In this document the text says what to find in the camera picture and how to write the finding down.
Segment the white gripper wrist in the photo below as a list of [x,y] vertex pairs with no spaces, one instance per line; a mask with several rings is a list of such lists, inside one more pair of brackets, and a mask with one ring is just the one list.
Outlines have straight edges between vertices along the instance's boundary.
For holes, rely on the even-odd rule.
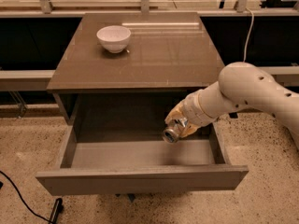
[[203,94],[204,90],[201,89],[187,95],[166,116],[164,120],[166,124],[169,124],[174,119],[182,119],[183,117],[188,120],[181,129],[180,138],[185,138],[195,133],[199,127],[205,127],[218,118],[217,116],[209,115],[204,109]]

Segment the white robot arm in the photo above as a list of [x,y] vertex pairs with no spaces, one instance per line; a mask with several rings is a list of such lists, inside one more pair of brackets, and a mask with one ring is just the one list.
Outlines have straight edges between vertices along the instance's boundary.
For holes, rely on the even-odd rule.
[[167,115],[163,139],[176,143],[218,117],[254,108],[277,119],[299,147],[299,94],[290,91],[264,70],[250,63],[230,63],[218,80],[188,94]]

